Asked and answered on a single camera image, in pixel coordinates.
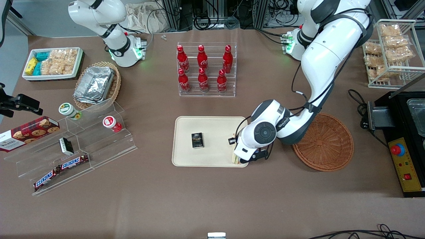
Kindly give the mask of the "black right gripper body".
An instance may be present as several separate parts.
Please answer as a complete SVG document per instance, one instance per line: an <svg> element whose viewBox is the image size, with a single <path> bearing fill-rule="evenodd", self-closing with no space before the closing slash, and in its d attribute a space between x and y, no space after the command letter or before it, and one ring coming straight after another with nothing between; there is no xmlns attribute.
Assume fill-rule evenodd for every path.
<svg viewBox="0 0 425 239"><path fill-rule="evenodd" d="M43 109L40 102L24 94L18 94L16 97L9 96L4 91L6 85L0 84L0 114L12 118L15 111L28 111L42 116Z"/></svg>

